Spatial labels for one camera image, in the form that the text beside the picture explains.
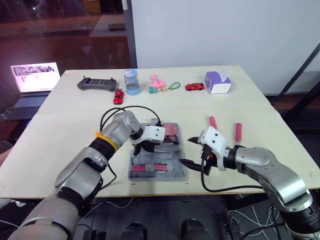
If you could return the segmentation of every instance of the blue container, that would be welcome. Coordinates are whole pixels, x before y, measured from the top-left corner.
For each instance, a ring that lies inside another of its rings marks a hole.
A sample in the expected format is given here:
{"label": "blue container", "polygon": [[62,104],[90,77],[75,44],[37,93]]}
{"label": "blue container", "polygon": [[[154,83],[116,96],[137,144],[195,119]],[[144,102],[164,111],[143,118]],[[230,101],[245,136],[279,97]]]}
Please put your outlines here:
{"label": "blue container", "polygon": [[138,71],[127,69],[124,71],[125,91],[129,95],[138,95],[141,90],[138,82]]}

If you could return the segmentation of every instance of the toy car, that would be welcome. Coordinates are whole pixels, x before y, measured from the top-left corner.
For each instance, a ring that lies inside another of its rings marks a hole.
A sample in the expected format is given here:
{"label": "toy car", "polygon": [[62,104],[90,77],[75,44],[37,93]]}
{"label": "toy car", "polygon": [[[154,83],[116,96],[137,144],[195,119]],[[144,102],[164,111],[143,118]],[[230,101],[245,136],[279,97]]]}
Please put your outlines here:
{"label": "toy car", "polygon": [[120,105],[123,102],[124,92],[121,89],[116,89],[114,93],[113,104]]}
{"label": "toy car", "polygon": [[187,86],[185,86],[185,89],[187,91],[202,90],[202,89],[205,89],[205,86],[202,82],[196,82],[196,83],[188,84]]}

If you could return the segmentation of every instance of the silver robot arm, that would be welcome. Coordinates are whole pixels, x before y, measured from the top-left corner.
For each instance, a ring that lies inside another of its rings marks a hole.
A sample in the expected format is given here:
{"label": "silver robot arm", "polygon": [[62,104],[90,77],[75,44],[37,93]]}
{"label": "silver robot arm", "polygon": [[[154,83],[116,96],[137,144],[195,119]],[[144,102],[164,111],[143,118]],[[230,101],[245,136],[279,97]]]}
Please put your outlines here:
{"label": "silver robot arm", "polygon": [[[226,138],[214,127],[204,130],[190,142],[203,147],[202,160],[206,162],[204,174],[211,167],[219,170],[237,169],[262,186],[280,211],[285,226],[296,240],[320,240],[320,210],[304,181],[290,168],[278,162],[276,156],[262,147],[229,148]],[[181,161],[187,167],[199,171],[200,166],[190,160]]]}
{"label": "silver robot arm", "polygon": [[62,170],[53,193],[41,201],[9,240],[71,240],[79,220],[79,208],[101,189],[101,172],[114,153],[128,140],[134,146],[165,138],[160,126],[141,127],[131,111],[114,115],[112,122]]}

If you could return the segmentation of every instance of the laptop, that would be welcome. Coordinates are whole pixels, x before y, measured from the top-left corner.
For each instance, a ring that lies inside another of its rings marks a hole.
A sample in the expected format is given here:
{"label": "laptop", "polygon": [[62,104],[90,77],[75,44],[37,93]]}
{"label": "laptop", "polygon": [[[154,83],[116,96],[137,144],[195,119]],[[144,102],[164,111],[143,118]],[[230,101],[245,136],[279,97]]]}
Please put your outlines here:
{"label": "laptop", "polygon": [[32,119],[60,79],[56,62],[10,66],[20,98],[6,120]]}

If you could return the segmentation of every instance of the purple tissue box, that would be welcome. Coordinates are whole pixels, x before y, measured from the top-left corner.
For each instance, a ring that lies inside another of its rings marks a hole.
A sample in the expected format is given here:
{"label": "purple tissue box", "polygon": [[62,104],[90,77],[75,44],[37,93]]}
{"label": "purple tissue box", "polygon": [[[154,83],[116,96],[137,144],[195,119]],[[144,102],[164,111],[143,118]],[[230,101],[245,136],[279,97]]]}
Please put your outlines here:
{"label": "purple tissue box", "polygon": [[204,83],[211,94],[226,94],[231,87],[229,78],[223,81],[221,75],[216,71],[208,71]]}

